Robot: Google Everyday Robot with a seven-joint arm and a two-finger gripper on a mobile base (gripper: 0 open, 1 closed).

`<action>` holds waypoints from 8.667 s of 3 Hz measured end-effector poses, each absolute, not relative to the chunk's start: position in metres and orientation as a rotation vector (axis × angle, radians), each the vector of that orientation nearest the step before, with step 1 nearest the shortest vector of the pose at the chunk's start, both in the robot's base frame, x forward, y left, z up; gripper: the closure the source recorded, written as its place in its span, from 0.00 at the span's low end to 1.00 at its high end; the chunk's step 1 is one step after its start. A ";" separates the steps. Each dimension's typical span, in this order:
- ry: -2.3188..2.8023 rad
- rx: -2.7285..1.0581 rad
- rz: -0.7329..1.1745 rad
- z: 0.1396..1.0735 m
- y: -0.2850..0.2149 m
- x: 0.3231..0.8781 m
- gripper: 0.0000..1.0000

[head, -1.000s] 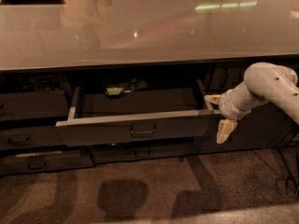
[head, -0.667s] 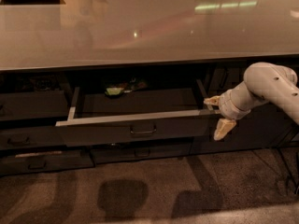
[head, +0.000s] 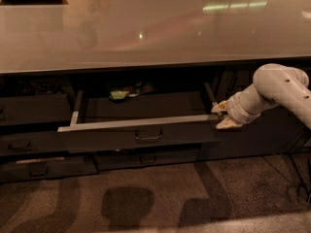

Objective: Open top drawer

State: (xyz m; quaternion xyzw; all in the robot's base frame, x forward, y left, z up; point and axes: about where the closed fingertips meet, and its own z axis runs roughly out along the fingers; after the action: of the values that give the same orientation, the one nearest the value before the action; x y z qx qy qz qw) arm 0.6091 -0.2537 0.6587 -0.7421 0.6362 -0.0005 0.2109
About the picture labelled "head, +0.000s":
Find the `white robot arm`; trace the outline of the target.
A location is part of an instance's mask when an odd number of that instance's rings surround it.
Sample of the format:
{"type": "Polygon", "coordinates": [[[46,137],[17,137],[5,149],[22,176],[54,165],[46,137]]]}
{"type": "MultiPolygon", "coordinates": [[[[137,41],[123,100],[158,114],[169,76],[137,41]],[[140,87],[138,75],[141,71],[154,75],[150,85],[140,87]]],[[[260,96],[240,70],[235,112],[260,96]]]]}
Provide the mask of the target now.
{"type": "Polygon", "coordinates": [[[311,91],[308,85],[308,75],[300,69],[265,64],[254,73],[251,85],[213,107],[213,113],[227,112],[216,128],[240,128],[253,122],[262,112],[281,105],[311,129],[311,91]]]}

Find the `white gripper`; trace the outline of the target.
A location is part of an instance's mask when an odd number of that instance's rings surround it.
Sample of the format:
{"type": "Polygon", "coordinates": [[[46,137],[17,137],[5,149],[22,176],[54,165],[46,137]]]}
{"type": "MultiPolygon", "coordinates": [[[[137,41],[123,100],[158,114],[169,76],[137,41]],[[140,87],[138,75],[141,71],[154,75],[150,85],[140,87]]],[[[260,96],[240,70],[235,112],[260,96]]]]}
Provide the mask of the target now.
{"type": "Polygon", "coordinates": [[[215,105],[211,112],[222,115],[228,113],[216,128],[218,130],[227,130],[240,128],[243,124],[248,124],[260,116],[259,98],[248,92],[237,92],[227,101],[224,100],[215,105]]]}

